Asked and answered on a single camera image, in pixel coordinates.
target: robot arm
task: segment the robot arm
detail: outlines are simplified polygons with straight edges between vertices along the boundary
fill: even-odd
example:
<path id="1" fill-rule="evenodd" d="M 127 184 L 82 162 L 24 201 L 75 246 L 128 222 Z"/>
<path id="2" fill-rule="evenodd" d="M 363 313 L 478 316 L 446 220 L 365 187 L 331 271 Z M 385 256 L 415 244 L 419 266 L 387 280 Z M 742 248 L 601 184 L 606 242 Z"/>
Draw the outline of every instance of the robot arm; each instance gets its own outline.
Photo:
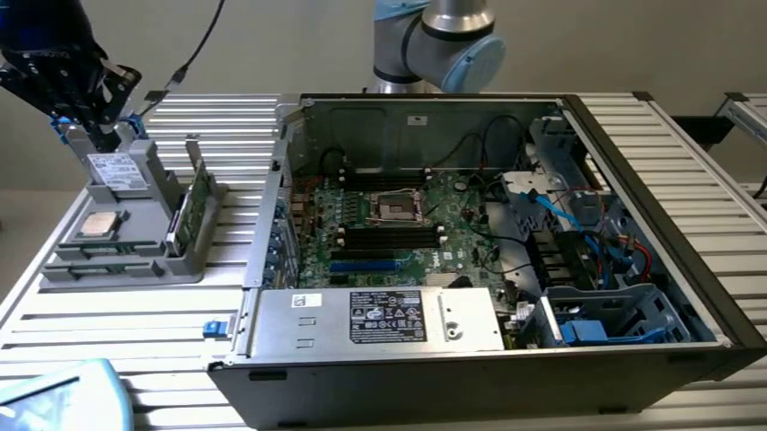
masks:
<path id="1" fill-rule="evenodd" d="M 55 119 L 80 124 L 102 153 L 142 74 L 116 66 L 94 40 L 79 0 L 0 1 L 0 86 Z"/>
<path id="2" fill-rule="evenodd" d="M 378 0 L 370 92 L 479 92 L 502 67 L 487 0 Z"/>

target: sticker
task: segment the sticker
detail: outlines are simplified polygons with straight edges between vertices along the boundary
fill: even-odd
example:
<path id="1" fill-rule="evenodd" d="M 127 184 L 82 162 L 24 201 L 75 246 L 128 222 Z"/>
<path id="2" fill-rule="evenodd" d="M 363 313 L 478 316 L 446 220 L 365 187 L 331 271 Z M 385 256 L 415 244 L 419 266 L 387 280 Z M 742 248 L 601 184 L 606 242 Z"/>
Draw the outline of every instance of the sticker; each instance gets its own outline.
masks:
<path id="1" fill-rule="evenodd" d="M 411 115 L 407 117 L 407 125 L 409 126 L 429 126 L 430 125 L 430 117 L 425 115 Z"/>
<path id="2" fill-rule="evenodd" d="M 349 302 L 349 338 L 353 343 L 427 341 L 419 290 L 351 292 Z"/>
<path id="3" fill-rule="evenodd" d="M 290 306 L 292 308 L 322 307 L 323 294 L 294 295 Z"/>
<path id="4" fill-rule="evenodd" d="M 91 164 L 104 184 L 115 191 L 148 188 L 136 162 L 126 153 L 88 154 Z"/>

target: green circuit board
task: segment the green circuit board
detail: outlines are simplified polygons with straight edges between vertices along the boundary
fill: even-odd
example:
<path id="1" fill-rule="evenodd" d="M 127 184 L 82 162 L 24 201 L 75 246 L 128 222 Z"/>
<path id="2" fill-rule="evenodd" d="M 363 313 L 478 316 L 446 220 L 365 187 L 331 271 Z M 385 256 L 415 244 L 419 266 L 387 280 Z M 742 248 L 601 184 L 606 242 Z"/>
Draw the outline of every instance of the green circuit board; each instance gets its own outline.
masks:
<path id="1" fill-rule="evenodd" d="M 311 179 L 299 179 L 298 183 L 311 184 Z M 294 220 L 300 232 L 302 268 L 300 287 L 363 287 L 363 286 L 439 286 L 435 285 L 446 274 L 449 277 L 467 276 L 477 287 L 490 287 L 491 290 L 505 286 L 502 275 L 491 271 L 502 271 L 497 261 L 486 261 L 483 268 L 473 260 L 473 250 L 478 249 L 485 258 L 494 242 L 477 235 L 467 227 L 462 217 L 462 209 L 477 206 L 477 196 L 471 189 L 458 191 L 457 182 L 469 184 L 469 177 L 458 172 L 443 172 L 437 175 L 419 190 L 419 213 L 422 220 L 386 221 L 375 218 L 373 199 L 393 196 L 397 190 L 382 192 L 345 191 L 331 180 L 312 184 L 298 190 L 294 195 Z M 415 249 L 395 251 L 397 270 L 385 273 L 345 273 L 349 282 L 343 285 L 331 283 L 331 253 L 341 251 L 337 244 L 337 231 L 341 225 L 349 229 L 355 227 L 407 227 L 445 226 L 447 241 L 439 249 Z"/>

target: white wall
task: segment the white wall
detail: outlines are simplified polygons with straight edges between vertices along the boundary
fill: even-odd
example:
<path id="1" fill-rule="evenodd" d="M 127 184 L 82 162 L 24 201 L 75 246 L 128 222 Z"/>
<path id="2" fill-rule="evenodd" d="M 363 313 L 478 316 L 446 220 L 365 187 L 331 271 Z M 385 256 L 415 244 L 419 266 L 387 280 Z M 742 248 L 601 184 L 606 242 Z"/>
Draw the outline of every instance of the white wall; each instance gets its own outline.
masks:
<path id="1" fill-rule="evenodd" d="M 160 88 L 216 0 L 83 0 L 98 41 Z M 725 91 L 767 92 L 765 0 L 497 0 L 509 56 L 491 90 L 650 91 L 673 113 L 711 113 Z M 373 0 L 230 0 L 183 92 L 357 91 L 373 62 Z M 78 163 L 42 114 L 0 92 L 0 188 L 76 189 Z M 742 149 L 753 153 L 742 154 Z M 743 180 L 767 151 L 719 151 Z"/>
<path id="2" fill-rule="evenodd" d="M 0 302 L 76 195 L 75 191 L 0 190 Z"/>

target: power supply label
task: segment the power supply label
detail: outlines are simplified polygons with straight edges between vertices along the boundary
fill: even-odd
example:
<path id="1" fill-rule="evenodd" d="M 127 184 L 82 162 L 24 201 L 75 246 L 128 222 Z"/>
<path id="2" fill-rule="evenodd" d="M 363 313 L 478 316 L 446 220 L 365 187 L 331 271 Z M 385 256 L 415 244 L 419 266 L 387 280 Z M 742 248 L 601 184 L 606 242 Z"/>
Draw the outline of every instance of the power supply label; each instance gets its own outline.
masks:
<path id="1" fill-rule="evenodd" d="M 419 290 L 350 293 L 349 338 L 355 344 L 427 340 Z"/>

